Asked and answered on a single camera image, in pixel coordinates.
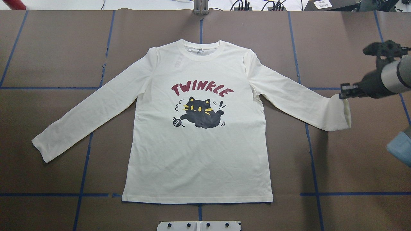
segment shirt sleeve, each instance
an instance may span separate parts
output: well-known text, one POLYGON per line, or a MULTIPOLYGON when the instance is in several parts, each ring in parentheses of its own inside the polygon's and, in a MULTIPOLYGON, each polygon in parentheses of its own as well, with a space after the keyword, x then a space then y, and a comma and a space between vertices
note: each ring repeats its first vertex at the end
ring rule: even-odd
POLYGON ((283 112, 326 131, 351 127, 348 100, 323 97, 261 64, 249 50, 244 56, 246 75, 256 97, 264 95, 283 112))
POLYGON ((147 54, 95 91, 37 135, 34 146, 46 163, 129 107, 144 93, 157 65, 157 52, 147 54))

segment blue cloth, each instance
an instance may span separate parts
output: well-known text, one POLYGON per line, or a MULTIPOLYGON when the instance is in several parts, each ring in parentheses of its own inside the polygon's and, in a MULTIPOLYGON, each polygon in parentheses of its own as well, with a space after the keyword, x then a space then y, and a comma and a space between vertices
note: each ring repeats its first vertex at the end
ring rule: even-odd
POLYGON ((388 145, 387 150, 411 168, 411 138, 400 132, 388 145))

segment white long-sleeve shirt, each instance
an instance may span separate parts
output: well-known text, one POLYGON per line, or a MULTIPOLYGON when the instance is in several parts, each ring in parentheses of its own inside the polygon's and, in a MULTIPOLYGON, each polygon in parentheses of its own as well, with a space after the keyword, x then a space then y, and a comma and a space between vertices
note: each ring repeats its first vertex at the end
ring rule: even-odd
POLYGON ((351 126, 347 100, 318 95, 250 49, 181 39, 150 48, 32 142, 49 162, 138 98, 123 201, 268 202, 261 94, 320 129, 351 126))

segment red lettering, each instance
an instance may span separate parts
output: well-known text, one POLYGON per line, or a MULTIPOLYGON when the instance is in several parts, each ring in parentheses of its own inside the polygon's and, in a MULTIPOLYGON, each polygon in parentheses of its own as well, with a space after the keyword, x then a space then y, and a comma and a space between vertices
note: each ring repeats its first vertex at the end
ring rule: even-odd
POLYGON ((190 90, 190 85, 191 85, 191 80, 187 81, 186 85, 180 84, 180 88, 183 92, 186 92, 190 90))
POLYGON ((208 81, 200 81, 199 82, 199 84, 198 84, 198 86, 197 86, 197 90, 204 90, 204 88, 206 87, 206 85, 207 85, 207 83, 208 83, 208 81))
POLYGON ((220 90, 223 87, 224 87, 224 85, 220 85, 220 86, 214 88, 214 91, 212 91, 212 92, 214 92, 215 94, 218 94, 218 90, 220 90))
POLYGON ((225 90, 223 90, 222 92, 220 92, 220 94, 218 94, 221 97, 224 97, 224 94, 228 94, 229 92, 234 92, 233 90, 231 90, 230 88, 227 88, 225 90))
POLYGON ((209 90, 212 92, 212 88, 216 86, 214 83, 215 83, 214 81, 210 81, 210 83, 208 84, 205 90, 206 91, 209 90))
POLYGON ((196 84, 197 84, 197 80, 194 80, 194 82, 193 82, 193 90, 196 89, 196 84))
POLYGON ((171 89, 174 90, 177 95, 180 95, 178 92, 178 84, 175 84, 171 89))

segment white sticker label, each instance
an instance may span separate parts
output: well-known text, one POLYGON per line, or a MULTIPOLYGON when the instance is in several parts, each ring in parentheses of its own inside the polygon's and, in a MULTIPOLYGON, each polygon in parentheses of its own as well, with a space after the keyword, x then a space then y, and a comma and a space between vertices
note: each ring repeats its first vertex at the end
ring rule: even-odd
POLYGON ((314 2, 314 5, 315 7, 317 7, 317 9, 324 9, 324 8, 332 7, 329 0, 316 1, 314 2))

